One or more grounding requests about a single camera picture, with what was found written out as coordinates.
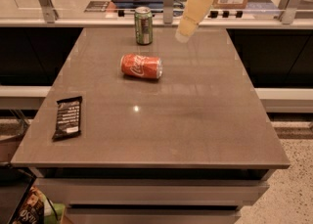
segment speckled floor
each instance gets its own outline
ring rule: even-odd
[[[253,206],[245,206],[236,224],[313,223],[313,127],[312,118],[271,117],[272,124],[291,161],[277,170],[270,188]],[[19,130],[17,122],[0,119],[0,141]]]

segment red soda can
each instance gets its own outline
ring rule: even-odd
[[[128,54],[121,58],[120,67],[123,73],[140,78],[159,79],[162,76],[160,57]]]

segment can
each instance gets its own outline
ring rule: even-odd
[[[136,41],[140,45],[153,42],[153,14],[148,7],[138,7],[135,10]]]
[[[160,57],[127,54],[121,58],[120,68],[123,73],[140,78],[159,79],[162,76]]]

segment table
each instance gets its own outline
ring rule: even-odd
[[[234,223],[289,161],[226,30],[188,42],[154,28],[85,28],[28,129],[13,166],[30,167],[74,223]],[[123,75],[124,54],[160,56],[163,76]],[[53,142],[57,104],[82,96],[81,135]]]

